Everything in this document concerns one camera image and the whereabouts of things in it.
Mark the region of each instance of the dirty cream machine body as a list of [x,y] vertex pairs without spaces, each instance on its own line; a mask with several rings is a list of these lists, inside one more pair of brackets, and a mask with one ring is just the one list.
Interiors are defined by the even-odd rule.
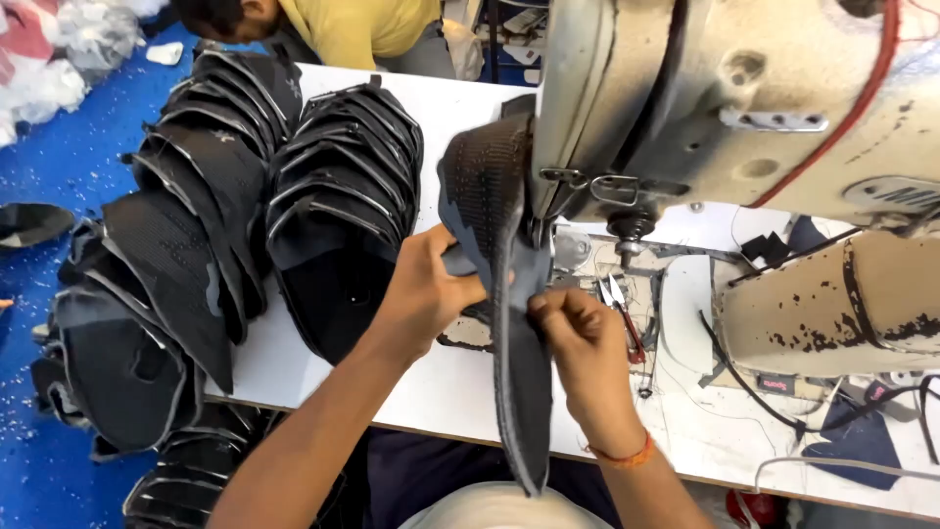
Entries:
[[532,240],[602,221],[624,265],[670,205],[865,230],[715,300],[731,358],[834,376],[940,367],[940,1],[556,0]]

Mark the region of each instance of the person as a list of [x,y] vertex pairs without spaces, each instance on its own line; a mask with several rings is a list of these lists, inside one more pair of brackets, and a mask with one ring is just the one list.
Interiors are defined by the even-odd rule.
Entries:
[[296,34],[327,66],[454,79],[439,0],[172,0],[200,37],[229,44]]
[[[443,225],[405,239],[371,326],[320,387],[245,460],[216,504],[210,529],[310,527],[401,376],[465,307],[486,297],[476,276],[446,273],[440,256],[455,242]],[[547,291],[533,297],[529,309],[552,347],[568,410],[598,455],[620,524],[629,529],[711,527],[640,423],[619,316],[578,289]],[[408,490],[373,490],[372,495],[397,492]],[[539,498],[525,498],[511,482],[455,490],[411,514],[402,529],[610,527],[549,489]]]

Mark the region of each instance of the yellow shirt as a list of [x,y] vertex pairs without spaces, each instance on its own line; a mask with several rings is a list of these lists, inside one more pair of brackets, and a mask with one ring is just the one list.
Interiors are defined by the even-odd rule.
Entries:
[[372,56],[399,56],[441,18],[440,0],[278,0],[328,66],[375,70]]

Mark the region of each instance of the workbench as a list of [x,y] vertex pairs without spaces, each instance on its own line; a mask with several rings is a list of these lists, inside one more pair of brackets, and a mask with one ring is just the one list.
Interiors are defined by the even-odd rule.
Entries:
[[[370,72],[301,65],[305,98],[366,83]],[[420,123],[425,138],[421,204],[415,232],[439,222],[436,213],[439,184],[436,165],[449,140],[458,132],[495,119],[500,105],[533,88],[505,87],[383,73],[388,88]],[[699,212],[687,206],[667,210],[647,240],[710,248],[738,249],[738,241],[770,231],[781,232],[790,215],[773,210],[749,210],[706,202]],[[588,226],[603,232],[603,226]],[[222,395],[211,382],[207,394],[274,409],[296,409],[330,372],[330,365],[306,347],[297,333],[274,281],[267,282],[268,312],[253,322],[247,341],[234,349],[235,390]],[[798,455],[807,436],[795,442],[794,432],[777,422],[738,388],[696,384],[668,355],[657,355],[654,395],[638,400],[643,424],[655,438],[676,472],[685,479],[752,489],[762,461]],[[553,376],[551,450],[561,457],[591,460],[578,424],[565,407],[565,394]],[[632,377],[634,395],[643,377]],[[811,404],[805,400],[768,395],[776,409],[796,416]],[[930,424],[940,431],[940,407],[928,404]],[[901,424],[887,418],[901,466],[940,475],[930,464],[917,422]],[[498,444],[494,407],[493,358],[490,353],[435,343],[389,395],[374,424],[432,436]],[[940,483],[901,478],[890,491],[879,491],[802,462],[768,466],[760,487],[772,493],[813,501],[940,519]]]

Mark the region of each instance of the orange thread bracelet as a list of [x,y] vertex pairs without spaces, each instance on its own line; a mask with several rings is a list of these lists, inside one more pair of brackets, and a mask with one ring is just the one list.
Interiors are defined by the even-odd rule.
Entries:
[[650,435],[650,431],[647,430],[647,440],[646,444],[643,445],[643,449],[632,456],[620,459],[611,457],[603,450],[594,448],[591,445],[588,445],[587,448],[591,451],[592,454],[594,454],[596,458],[609,467],[621,470],[630,469],[642,465],[643,463],[649,461],[650,457],[652,457],[652,435]]

